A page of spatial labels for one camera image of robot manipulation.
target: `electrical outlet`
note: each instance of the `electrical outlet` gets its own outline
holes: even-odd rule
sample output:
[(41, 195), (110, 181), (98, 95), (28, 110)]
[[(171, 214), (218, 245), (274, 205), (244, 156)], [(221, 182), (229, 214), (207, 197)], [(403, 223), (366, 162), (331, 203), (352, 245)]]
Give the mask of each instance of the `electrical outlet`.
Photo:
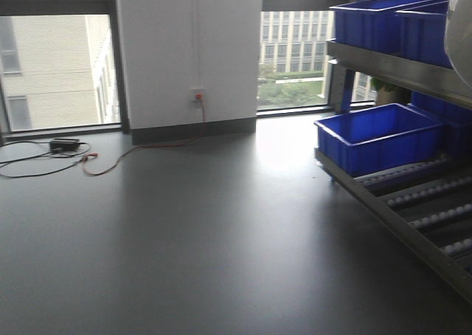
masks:
[(203, 96), (203, 99), (205, 99), (207, 93), (205, 92), (205, 89), (203, 88), (191, 88), (190, 89), (190, 101), (196, 102), (197, 98), (196, 95), (201, 94)]

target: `power cord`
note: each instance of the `power cord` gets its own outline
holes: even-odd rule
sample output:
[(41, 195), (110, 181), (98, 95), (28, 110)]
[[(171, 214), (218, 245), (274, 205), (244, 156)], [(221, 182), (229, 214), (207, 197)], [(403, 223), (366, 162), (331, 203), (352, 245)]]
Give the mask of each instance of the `power cord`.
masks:
[[(6, 143), (4, 145), (1, 145), (0, 148), (6, 147), (6, 146), (9, 146), (9, 145), (18, 145), (18, 144), (24, 144), (24, 143), (35, 144), (35, 145), (49, 145), (49, 146), (51, 145), (51, 142), (17, 141), (17, 142), (9, 142), (9, 143)], [(79, 165), (82, 162), (82, 156), (84, 154), (87, 154), (91, 150), (90, 144), (88, 144), (86, 142), (78, 142), (77, 143), (77, 146), (81, 146), (81, 145), (85, 145), (86, 149), (84, 151), (80, 151), (80, 152), (73, 153), (73, 154), (64, 153), (61, 149), (54, 149), (54, 151), (47, 151), (46, 153), (40, 153), (40, 154), (36, 154), (36, 155), (32, 155), (32, 156), (25, 156), (25, 157), (21, 157), (21, 158), (17, 158), (17, 159), (11, 159), (11, 160), (6, 160), (6, 161), (3, 161), (3, 162), (0, 162), (0, 177), (6, 178), (6, 179), (33, 178), (33, 177), (38, 177), (38, 176), (52, 175), (52, 174), (59, 173), (61, 171), (73, 168), (76, 165)], [(8, 174), (5, 174), (5, 173), (1, 172), (1, 169), (5, 168), (6, 166), (14, 164), (14, 163), (18, 163), (18, 162), (25, 162), (25, 161), (28, 161), (28, 160), (37, 160), (37, 159), (70, 159), (70, 158), (74, 158), (74, 157), (77, 157), (77, 156), (80, 156), (80, 159), (78, 159), (76, 162), (74, 162), (74, 163), (72, 163), (72, 164), (70, 164), (66, 167), (62, 167), (60, 169), (47, 171), (45, 173), (26, 174), (26, 175), (8, 175)]]
[(120, 162), (130, 153), (133, 153), (134, 151), (139, 151), (141, 149), (150, 149), (150, 148), (177, 148), (177, 147), (183, 147), (185, 145), (189, 145), (190, 143), (196, 141), (197, 139), (200, 139), (203, 134), (205, 133), (205, 130), (207, 129), (207, 118), (206, 118), (206, 113), (205, 113), (205, 105), (204, 105), (204, 100), (202, 94), (197, 94), (195, 96), (196, 100), (200, 103), (201, 107), (201, 119), (202, 119), (202, 125), (201, 125), (201, 130), (198, 132), (198, 134), (186, 141), (180, 142), (180, 143), (175, 143), (175, 144), (155, 144), (155, 145), (137, 145), (135, 147), (132, 147), (130, 150), (124, 152), (121, 156), (118, 157), (118, 159), (115, 161), (115, 164), (110, 166), (108, 169), (105, 169), (103, 171), (100, 171), (98, 173), (92, 173), (90, 170), (86, 168), (86, 163), (90, 159), (96, 159), (98, 157), (98, 153), (88, 153), (85, 154), (82, 157), (82, 171), (84, 174), (87, 176), (101, 176), (105, 175), (107, 173), (110, 173), (112, 170), (114, 170)]
[[(170, 144), (153, 144), (153, 145), (137, 145), (135, 147), (132, 147), (128, 151), (124, 152), (121, 156), (118, 157), (118, 159), (115, 161), (115, 163), (110, 166), (108, 169), (105, 169), (103, 171), (100, 171), (98, 173), (91, 172), (86, 168), (86, 163), (90, 159), (96, 159), (98, 157), (98, 153), (89, 153), (91, 150), (90, 144), (86, 142), (79, 142), (78, 139), (53, 139), (52, 141), (49, 142), (36, 142), (36, 141), (17, 141), (17, 142), (9, 142), (4, 145), (0, 145), (0, 148), (7, 147), (8, 145), (17, 145), (17, 144), (24, 144), (24, 143), (29, 143), (29, 144), (35, 144), (35, 145), (49, 145), (50, 150), (47, 151), (46, 153), (40, 153), (32, 156), (25, 156), (17, 159), (11, 159), (11, 160), (6, 160), (3, 162), (0, 162), (0, 177), (6, 178), (6, 179), (21, 179), (21, 178), (34, 178), (34, 177), (39, 177), (39, 176), (46, 176), (46, 175), (52, 175), (55, 173), (59, 173), (61, 171), (68, 170), (70, 168), (73, 168), (79, 164), (82, 164), (82, 171), (84, 174), (87, 176), (101, 176), (105, 175), (107, 173), (110, 173), (112, 170), (114, 170), (120, 162), (130, 153), (133, 153), (134, 151), (139, 151), (141, 149), (151, 149), (151, 148), (177, 148), (177, 147), (184, 147), (185, 145), (189, 145), (190, 143), (195, 142), (196, 140), (200, 139), (205, 131), (207, 130), (207, 118), (206, 118), (206, 113), (205, 113), (205, 105), (204, 105), (204, 100), (202, 94), (198, 93), (195, 96), (195, 99), (197, 102), (200, 104), (201, 107), (201, 117), (202, 117), (202, 123), (201, 123), (201, 130), (198, 132), (198, 134), (186, 141), (180, 142), (180, 143), (170, 143)], [(75, 151), (79, 146), (85, 145), (86, 149), (81, 152), (77, 153), (64, 153), (64, 150), (66, 151)], [(75, 157), (80, 157), (77, 161), (74, 163), (62, 167), (57, 170), (51, 170), (47, 171), (45, 173), (38, 173), (38, 174), (27, 174), (27, 175), (7, 175), (1, 172), (1, 169), (5, 168), (8, 165), (17, 163), (17, 162), (23, 162), (27, 160), (34, 160), (34, 159), (70, 159), (70, 158), (75, 158)]]

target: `blue plastic bin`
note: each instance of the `blue plastic bin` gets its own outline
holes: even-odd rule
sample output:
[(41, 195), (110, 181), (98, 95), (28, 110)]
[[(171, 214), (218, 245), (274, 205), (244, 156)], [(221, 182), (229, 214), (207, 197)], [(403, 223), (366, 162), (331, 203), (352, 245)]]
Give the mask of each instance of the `blue plastic bin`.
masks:
[(319, 150), (351, 176), (433, 157), (443, 124), (399, 104), (315, 121)]
[(472, 110), (412, 92), (412, 108), (441, 121), (445, 127), (441, 148), (453, 158), (472, 153)]
[(367, 0), (331, 7), (336, 41), (378, 52), (400, 52), (401, 19), (395, 12), (432, 2), (438, 0)]
[(401, 56), (452, 68), (444, 50), (447, 12), (447, 1), (398, 11), (401, 19)]

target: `baseboard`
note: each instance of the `baseboard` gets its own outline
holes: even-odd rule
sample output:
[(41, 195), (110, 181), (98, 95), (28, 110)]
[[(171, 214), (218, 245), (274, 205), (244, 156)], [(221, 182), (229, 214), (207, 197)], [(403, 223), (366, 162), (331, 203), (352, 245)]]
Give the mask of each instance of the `baseboard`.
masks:
[[(193, 123), (189, 125), (131, 129), (131, 137), (134, 145), (189, 139), (200, 133), (201, 125), (201, 123)], [(207, 122), (203, 136), (240, 134), (255, 131), (256, 117), (248, 117), (245, 119)]]

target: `gray floor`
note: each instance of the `gray floor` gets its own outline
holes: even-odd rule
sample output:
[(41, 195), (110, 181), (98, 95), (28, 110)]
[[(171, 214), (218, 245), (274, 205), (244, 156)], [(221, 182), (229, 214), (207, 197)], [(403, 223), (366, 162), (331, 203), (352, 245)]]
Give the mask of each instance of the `gray floor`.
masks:
[[(312, 122), (0, 180), (0, 333), (472, 334), (472, 307), (331, 184)], [(81, 138), (95, 170), (130, 146)]]

